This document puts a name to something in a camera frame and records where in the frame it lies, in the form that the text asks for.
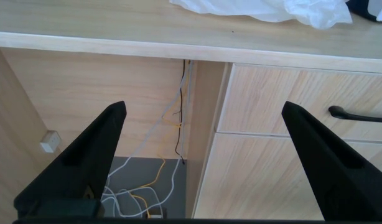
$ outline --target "light wood surface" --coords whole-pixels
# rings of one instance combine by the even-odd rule
[[[198,197],[202,175],[205,172],[210,151],[214,120],[219,109],[218,98],[226,88],[226,71],[230,64],[223,62],[199,62],[195,82],[195,99],[190,130],[189,153],[187,156],[186,217],[192,218],[195,199]]]
[[[382,24],[353,22],[315,30],[168,0],[0,0],[0,47],[382,72]]]
[[[382,117],[382,75],[236,65],[219,132],[289,135],[285,101],[304,107],[345,139],[382,141],[382,123],[333,118],[332,105],[349,113]]]
[[[24,49],[3,52],[47,128],[58,131],[63,149],[108,105],[124,100],[128,115],[116,156],[129,156],[141,144],[175,97],[183,67],[183,61],[177,59]],[[180,100],[165,118],[179,123],[179,116],[172,115],[179,106]],[[190,119],[185,126],[188,133],[189,124]],[[162,122],[136,156],[158,157],[159,153],[176,159],[176,142],[177,131]]]
[[[17,218],[14,197],[57,156],[39,146],[46,131],[0,51],[0,223]]]
[[[382,171],[382,144],[349,143]],[[216,134],[195,218],[322,220],[289,138]]]

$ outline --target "gray floor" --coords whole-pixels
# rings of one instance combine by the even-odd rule
[[[127,157],[115,157],[111,165],[111,171],[122,165]],[[158,181],[151,187],[156,191],[160,201],[163,201],[172,187],[172,174],[177,160],[167,159],[162,169]],[[121,189],[133,189],[152,182],[155,179],[158,169],[162,164],[161,159],[132,158],[125,167],[117,171],[110,180],[109,187],[113,192]],[[180,161],[179,168],[174,176],[174,190],[169,199],[162,204],[167,209],[167,218],[185,218],[185,175],[187,161],[183,165]],[[144,197],[148,206],[157,203],[154,193],[149,189],[138,190],[133,193]],[[140,210],[134,200],[128,195],[118,196],[122,214],[131,215],[139,213]],[[138,200],[141,208],[144,210],[144,202]],[[107,200],[103,203],[105,207],[105,216],[113,216],[113,200]]]

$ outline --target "white plastic bag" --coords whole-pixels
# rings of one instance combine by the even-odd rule
[[[317,29],[352,23],[345,0],[170,0],[197,13],[247,15],[266,22],[297,19]]]

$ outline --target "drawer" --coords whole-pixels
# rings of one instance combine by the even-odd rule
[[[382,141],[382,123],[331,117],[330,106],[382,117],[382,75],[301,68],[235,65],[218,132],[289,135],[285,101],[304,107],[344,139]]]
[[[382,144],[350,143],[382,171]],[[195,218],[322,220],[289,138],[216,134]]]

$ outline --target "black drawer handle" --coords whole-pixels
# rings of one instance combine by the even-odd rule
[[[338,119],[349,119],[354,121],[371,121],[371,122],[380,122],[382,123],[382,118],[372,118],[369,116],[360,116],[355,114],[347,113],[342,107],[340,106],[331,106],[329,107],[329,113],[334,117]]]

